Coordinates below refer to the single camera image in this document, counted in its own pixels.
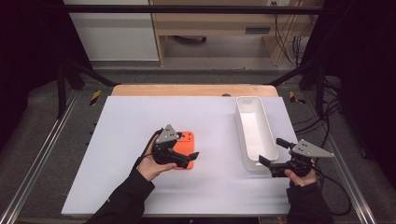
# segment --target wooden cabinet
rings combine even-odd
[[[267,0],[149,0],[149,3],[159,6],[265,7]],[[320,5],[321,1],[318,0],[290,0],[290,6],[294,7]],[[279,65],[282,50],[276,42],[276,27],[279,31],[277,35],[281,35],[287,45],[293,36],[309,35],[315,25],[313,17],[308,15],[156,13],[152,14],[152,19],[161,64],[169,35],[259,35],[263,37],[263,43],[271,55],[273,65]]]

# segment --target white box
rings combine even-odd
[[[275,161],[278,152],[262,106],[262,99],[257,96],[236,98],[235,119],[246,169],[268,170],[259,163],[259,155],[269,161]]]

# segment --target white wall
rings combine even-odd
[[[148,5],[148,0],[64,0],[67,5]],[[91,61],[159,61],[146,14],[71,13]]]

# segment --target hand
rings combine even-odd
[[[305,177],[297,176],[292,170],[285,170],[285,175],[290,178],[290,180],[294,183],[294,186],[305,186],[309,184],[313,184],[317,182],[317,174],[314,169],[311,169]]]
[[[172,170],[173,168],[176,168],[177,165],[175,163],[168,163],[164,165],[160,165],[155,160],[152,158],[151,154],[151,149],[152,146],[157,139],[158,135],[153,138],[151,143],[148,146],[148,150],[146,151],[145,157],[143,160],[140,162],[139,166],[137,167],[137,171],[147,179],[147,181],[153,180],[155,177],[157,177],[160,173],[168,170]]]

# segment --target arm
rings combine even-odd
[[[133,170],[86,223],[137,223],[145,211],[144,201],[154,188],[151,182]]]
[[[159,165],[152,159],[150,153],[155,139],[151,141],[137,169],[132,170],[86,224],[138,223],[145,211],[144,201],[155,188],[151,180],[177,166],[175,163]]]
[[[285,174],[294,184],[287,189],[290,203],[288,223],[334,223],[316,183],[315,171],[311,170],[306,177],[299,177],[291,170],[286,170]]]

